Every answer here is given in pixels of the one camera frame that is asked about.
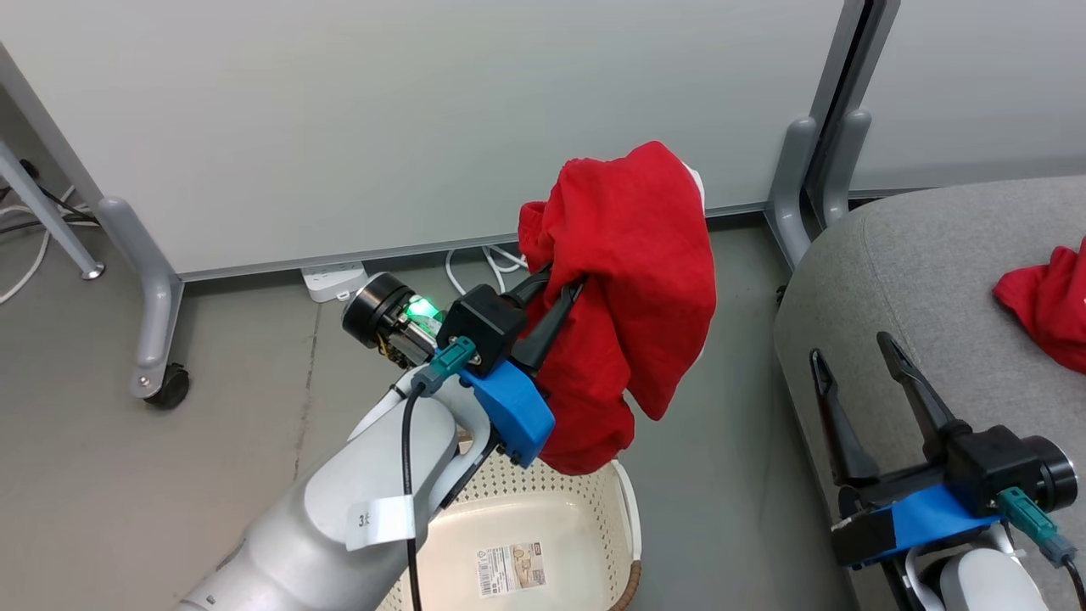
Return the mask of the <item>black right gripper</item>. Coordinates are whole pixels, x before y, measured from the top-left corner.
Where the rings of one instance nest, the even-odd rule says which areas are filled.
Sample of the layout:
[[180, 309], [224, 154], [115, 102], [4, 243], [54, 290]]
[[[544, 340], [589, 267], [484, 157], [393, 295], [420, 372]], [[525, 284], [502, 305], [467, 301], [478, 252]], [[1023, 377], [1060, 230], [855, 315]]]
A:
[[[1044, 511], [1070, 507], [1078, 498], [1078, 479], [1065, 451], [1055, 442], [1016, 434], [967, 434], [969, 425], [956, 417], [931, 386], [926, 375], [889, 332], [877, 333], [879, 349], [893, 380], [904, 390], [921, 431], [927, 462], [880, 474], [862, 447], [839, 402], [837, 380], [821, 351], [810, 352], [820, 421], [825, 433], [837, 511], [853, 517], [866, 509], [887, 507], [908, 495], [946, 485], [955, 500], [977, 517], [994, 514], [998, 492], [1016, 486]], [[947, 450], [948, 441], [954, 440]]]

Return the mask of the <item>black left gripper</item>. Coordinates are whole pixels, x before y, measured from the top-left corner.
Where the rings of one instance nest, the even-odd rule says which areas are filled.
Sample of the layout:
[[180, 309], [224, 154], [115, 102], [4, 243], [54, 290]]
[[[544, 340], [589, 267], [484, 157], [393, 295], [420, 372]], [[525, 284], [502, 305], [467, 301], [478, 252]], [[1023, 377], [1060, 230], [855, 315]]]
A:
[[[527, 309], [546, 290], [550, 277], [551, 266], [541, 267], [506, 291], [506, 301], [518, 309]], [[512, 362], [529, 378], [536, 378], [546, 362], [586, 279], [578, 278], [563, 287], [536, 324], [513, 344]], [[445, 313], [401, 282], [395, 275], [377, 273], [346, 302], [342, 329], [350, 338], [368, 349], [379, 352], [402, 370], [411, 370], [434, 357], [443, 318]]]

